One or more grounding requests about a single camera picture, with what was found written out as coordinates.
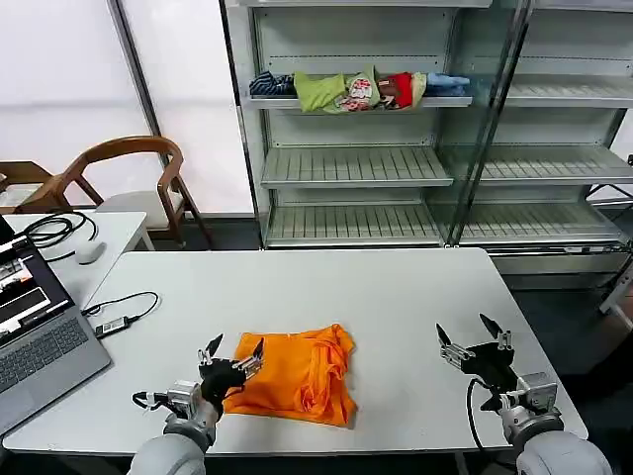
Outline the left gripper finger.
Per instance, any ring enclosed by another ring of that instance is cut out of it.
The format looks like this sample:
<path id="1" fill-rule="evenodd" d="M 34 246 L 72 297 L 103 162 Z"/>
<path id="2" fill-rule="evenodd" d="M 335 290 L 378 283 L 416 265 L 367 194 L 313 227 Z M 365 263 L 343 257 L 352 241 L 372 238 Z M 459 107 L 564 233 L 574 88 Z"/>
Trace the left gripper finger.
<path id="1" fill-rule="evenodd" d="M 236 361 L 232 368 L 240 372 L 245 380 L 253 377 L 263 366 L 264 338 L 261 338 L 255 346 L 252 354 L 244 359 Z"/>
<path id="2" fill-rule="evenodd" d="M 218 336 L 213 338 L 205 348 L 198 349 L 198 359 L 200 366 L 208 366 L 211 365 L 214 361 L 214 356 L 219 349 L 224 335 L 220 333 Z"/>

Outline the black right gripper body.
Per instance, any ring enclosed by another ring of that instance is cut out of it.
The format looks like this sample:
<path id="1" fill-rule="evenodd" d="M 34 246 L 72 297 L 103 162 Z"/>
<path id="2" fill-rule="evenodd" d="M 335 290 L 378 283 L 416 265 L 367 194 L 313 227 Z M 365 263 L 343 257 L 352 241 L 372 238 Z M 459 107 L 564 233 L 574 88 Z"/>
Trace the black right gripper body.
<path id="1" fill-rule="evenodd" d="M 513 371 L 515 351 L 499 349 L 496 342 L 468 347 L 471 355 L 461 361 L 461 370 L 467 375 L 479 376 L 484 383 L 498 393 L 514 391 L 518 376 Z"/>

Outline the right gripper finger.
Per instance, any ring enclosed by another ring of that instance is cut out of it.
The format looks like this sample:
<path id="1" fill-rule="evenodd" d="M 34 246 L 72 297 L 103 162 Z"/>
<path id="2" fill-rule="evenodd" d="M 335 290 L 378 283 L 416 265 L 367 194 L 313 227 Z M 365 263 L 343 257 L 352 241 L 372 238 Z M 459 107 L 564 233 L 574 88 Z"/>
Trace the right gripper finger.
<path id="1" fill-rule="evenodd" d="M 499 350 L 512 350 L 512 334 L 510 331 L 504 331 L 495 320 L 484 314 L 480 314 L 480 319 L 492 338 L 497 342 Z"/>
<path id="2" fill-rule="evenodd" d="M 462 363 L 468 359 L 468 350 L 459 344 L 453 343 L 440 324 L 436 324 L 435 327 L 440 346 L 440 356 L 450 365 L 457 369 L 462 369 Z"/>

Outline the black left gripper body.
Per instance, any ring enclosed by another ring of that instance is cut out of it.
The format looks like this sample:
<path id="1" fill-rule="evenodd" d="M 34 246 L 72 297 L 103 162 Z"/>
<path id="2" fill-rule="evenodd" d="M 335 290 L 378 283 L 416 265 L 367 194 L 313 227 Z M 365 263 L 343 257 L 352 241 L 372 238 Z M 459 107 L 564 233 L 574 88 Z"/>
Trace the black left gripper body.
<path id="1" fill-rule="evenodd" d="M 243 369 L 234 367 L 235 361 L 214 359 L 210 364 L 199 365 L 202 378 L 201 394 L 217 412 L 224 410 L 224 399 L 231 388 L 242 388 L 246 382 Z"/>

